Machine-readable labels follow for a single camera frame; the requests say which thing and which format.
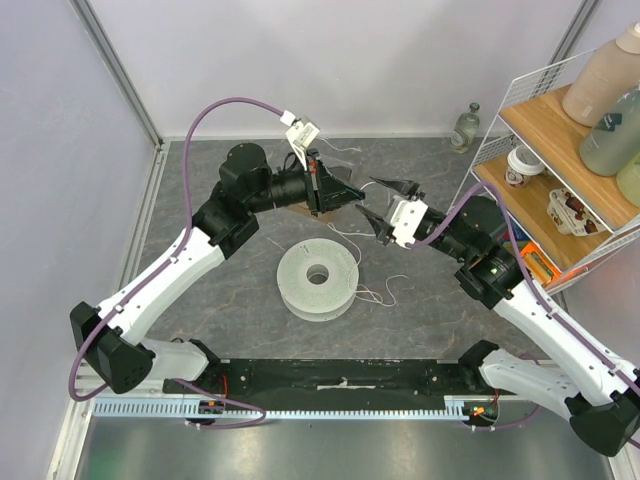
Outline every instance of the bottle cap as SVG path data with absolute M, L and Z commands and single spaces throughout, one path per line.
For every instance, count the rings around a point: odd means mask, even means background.
M 640 54 L 640 22 L 629 25 L 624 33 L 616 38 L 616 43 L 625 52 Z

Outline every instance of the white spool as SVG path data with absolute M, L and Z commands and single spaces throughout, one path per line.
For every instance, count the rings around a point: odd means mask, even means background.
M 291 312 L 303 320 L 326 322 L 346 312 L 355 300 L 358 265 L 339 243 L 313 238 L 284 254 L 276 277 Z

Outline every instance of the orange object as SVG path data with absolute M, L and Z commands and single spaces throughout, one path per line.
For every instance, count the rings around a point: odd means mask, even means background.
M 533 242 L 529 242 L 527 246 L 520 251 L 520 255 L 522 255 L 524 263 L 532 275 L 543 287 L 546 287 L 562 275 L 547 259 L 542 250 Z

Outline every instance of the white wall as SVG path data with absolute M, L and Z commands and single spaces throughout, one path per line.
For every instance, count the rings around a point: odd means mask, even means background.
M 0 476 L 44 478 L 69 311 L 116 288 L 152 147 L 67 0 L 0 15 Z
M 599 47 L 640 21 L 638 0 L 604 0 L 576 46 Z M 640 366 L 640 241 L 565 291 L 569 311 L 591 333 Z M 640 441 L 640 433 L 635 438 Z
M 92 4 L 163 135 L 249 96 L 325 135 L 389 136 L 446 134 L 472 101 L 487 127 L 511 79 L 547 64 L 580 0 Z M 198 135 L 282 134 L 250 108 L 214 113 Z

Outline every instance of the shelf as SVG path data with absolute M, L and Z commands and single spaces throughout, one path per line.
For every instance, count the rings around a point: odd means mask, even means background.
M 578 147 L 590 129 L 564 113 L 562 99 L 568 89 L 566 86 L 505 108 L 500 117 L 587 208 L 616 231 L 640 214 L 640 209 L 620 193 L 615 177 L 596 175 L 582 163 Z
M 498 188 L 512 215 L 561 271 L 570 270 L 611 235 L 609 232 L 586 237 L 561 234 L 547 215 L 547 206 L 549 192 L 562 188 L 562 183 L 555 177 L 536 175 L 525 187 L 513 188 L 504 179 L 506 169 L 506 155 L 474 167 L 482 180 Z

